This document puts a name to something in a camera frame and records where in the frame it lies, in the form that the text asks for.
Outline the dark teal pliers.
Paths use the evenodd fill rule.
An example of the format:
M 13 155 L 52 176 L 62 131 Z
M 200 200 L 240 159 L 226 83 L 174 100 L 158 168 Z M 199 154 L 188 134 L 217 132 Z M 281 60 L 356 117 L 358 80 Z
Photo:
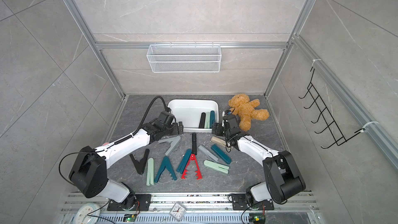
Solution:
M 211 111 L 209 116 L 209 128 L 211 129 L 213 124 L 215 123 L 215 112 Z

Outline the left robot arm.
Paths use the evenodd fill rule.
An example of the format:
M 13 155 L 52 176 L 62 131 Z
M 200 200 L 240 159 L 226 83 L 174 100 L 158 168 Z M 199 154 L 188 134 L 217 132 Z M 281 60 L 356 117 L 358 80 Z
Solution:
M 123 210 L 131 210 L 136 204 L 135 192 L 126 184 L 109 179 L 107 170 L 120 159 L 164 136 L 183 134 L 183 123 L 163 111 L 158 118 L 141 123 L 127 136 L 97 148 L 86 146 L 80 150 L 69 173 L 69 181 L 86 198 L 105 197 Z

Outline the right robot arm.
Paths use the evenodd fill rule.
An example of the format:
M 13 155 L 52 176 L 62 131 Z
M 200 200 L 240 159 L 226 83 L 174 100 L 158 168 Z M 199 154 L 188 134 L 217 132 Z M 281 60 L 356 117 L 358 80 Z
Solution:
M 248 206 L 268 200 L 285 204 L 306 189 L 293 155 L 286 150 L 276 151 L 255 140 L 239 127 L 235 115 L 227 114 L 223 116 L 222 123 L 213 123 L 212 134 L 224 137 L 227 148 L 233 146 L 262 165 L 265 181 L 247 188 L 245 199 Z

